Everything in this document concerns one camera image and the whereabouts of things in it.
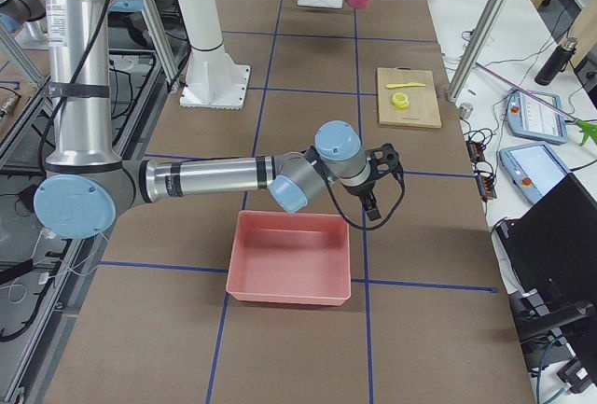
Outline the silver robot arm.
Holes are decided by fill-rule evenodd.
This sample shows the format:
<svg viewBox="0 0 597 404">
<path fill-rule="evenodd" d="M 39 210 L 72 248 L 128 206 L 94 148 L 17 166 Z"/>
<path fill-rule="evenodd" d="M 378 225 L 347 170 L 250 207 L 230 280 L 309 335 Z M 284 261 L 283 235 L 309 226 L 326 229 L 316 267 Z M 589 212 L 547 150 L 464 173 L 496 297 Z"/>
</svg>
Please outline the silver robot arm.
<svg viewBox="0 0 597 404">
<path fill-rule="evenodd" d="M 125 161 L 113 147 L 108 61 L 108 9 L 120 0 L 45 0 L 49 31 L 47 128 L 53 151 L 35 191 L 41 224 L 69 239 L 110 228 L 131 208 L 163 198 L 266 189 L 287 212 L 305 207 L 341 183 L 370 220 L 380 212 L 373 193 L 378 161 L 346 122 L 333 120 L 305 152 L 220 160 Z M 121 0 L 139 9 L 144 0 Z"/>
</svg>

